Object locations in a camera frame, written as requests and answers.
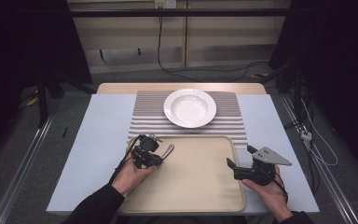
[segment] dark background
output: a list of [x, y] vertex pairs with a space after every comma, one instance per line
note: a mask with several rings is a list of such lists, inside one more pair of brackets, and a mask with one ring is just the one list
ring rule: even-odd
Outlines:
[[291, 8], [302, 7], [316, 7], [316, 13], [286, 17], [269, 62], [273, 69], [290, 60], [295, 65], [277, 78], [277, 88], [289, 91], [300, 72], [358, 159], [358, 1], [292, 1]]
[[0, 139], [16, 113], [21, 91], [36, 86], [41, 72], [51, 90], [62, 81], [52, 71], [91, 83], [72, 18], [21, 14], [38, 9], [69, 10], [65, 0], [0, 0]]

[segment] power outlet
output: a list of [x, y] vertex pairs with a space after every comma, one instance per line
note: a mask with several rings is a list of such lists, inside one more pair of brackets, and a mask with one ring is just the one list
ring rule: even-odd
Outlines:
[[176, 8], [176, 0], [165, 0], [165, 8]]
[[166, 0], [155, 0], [155, 8], [165, 8]]

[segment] metal rail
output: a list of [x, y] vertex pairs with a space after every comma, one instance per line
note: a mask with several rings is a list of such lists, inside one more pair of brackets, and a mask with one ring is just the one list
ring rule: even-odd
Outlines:
[[71, 16], [73, 18], [101, 17], [283, 17], [289, 15], [307, 16], [315, 8], [246, 8], [246, 9], [71, 9], [53, 11], [19, 8], [22, 16]]
[[[293, 110], [294, 106], [290, 99], [285, 99], [282, 96], [282, 102], [285, 106], [287, 113], [289, 114], [292, 122], [297, 123], [296, 115]], [[296, 129], [298, 133], [300, 133], [301, 129], [305, 130], [303, 125], [297, 125]], [[314, 146], [313, 150], [318, 153], [319, 157], [322, 157], [320, 151], [316, 146]], [[313, 162], [316, 164], [316, 168], [318, 169], [319, 174], [322, 177], [330, 195], [333, 198], [333, 201], [336, 203], [338, 211], [341, 213], [342, 217], [345, 220], [345, 223], [348, 224], [358, 224], [358, 217], [356, 216], [350, 201], [348, 200], [347, 196], [339, 186], [338, 182], [334, 178], [333, 174], [330, 172], [330, 169], [327, 165], [322, 164], [319, 160], [315, 159], [315, 157], [311, 157]]]
[[7, 217], [10, 213], [10, 210], [13, 207], [14, 202], [16, 202], [22, 184], [24, 183], [25, 178], [28, 175], [31, 166], [34, 162], [34, 159], [37, 155], [37, 152], [41, 147], [43, 140], [46, 137], [46, 134], [48, 133], [48, 129], [54, 118], [55, 113], [58, 110], [59, 105], [60, 105], [60, 100], [57, 100], [56, 104], [54, 104], [51, 107], [51, 112], [45, 124], [41, 128], [37, 129], [34, 140], [30, 145], [30, 147], [28, 148], [28, 151], [25, 154], [24, 159], [22, 159], [20, 168], [18, 169], [17, 173], [14, 175], [7, 190], [5, 191], [4, 196], [0, 201], [0, 224], [4, 224], [7, 221]]

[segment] striped mat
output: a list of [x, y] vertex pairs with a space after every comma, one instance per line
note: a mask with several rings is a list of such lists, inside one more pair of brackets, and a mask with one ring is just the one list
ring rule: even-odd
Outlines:
[[245, 127], [233, 92], [207, 91], [216, 102], [213, 120], [199, 128], [183, 128], [170, 122], [164, 114], [165, 99], [173, 91], [138, 91], [132, 113], [129, 140], [139, 134], [153, 133], [157, 137], [188, 134], [224, 135], [229, 137], [236, 149], [248, 145]]

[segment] hand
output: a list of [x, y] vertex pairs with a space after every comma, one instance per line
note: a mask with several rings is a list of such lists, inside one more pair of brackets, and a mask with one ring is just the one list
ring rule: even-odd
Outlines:
[[143, 179], [157, 170], [157, 166], [149, 166], [146, 169], [138, 169], [133, 162], [133, 159], [129, 159], [121, 168], [120, 172], [116, 176], [112, 183], [112, 187], [119, 193], [125, 194], [132, 189], [135, 189]]
[[[278, 175], [280, 174], [280, 169], [277, 165], [275, 165], [275, 172]], [[279, 177], [276, 177], [276, 181], [282, 184]], [[243, 179], [241, 182], [244, 186], [254, 190], [260, 196], [267, 209], [278, 222], [282, 222], [293, 216], [293, 213], [287, 207], [282, 189], [278, 187], [276, 183], [271, 182], [266, 186], [259, 186], [249, 179]]]

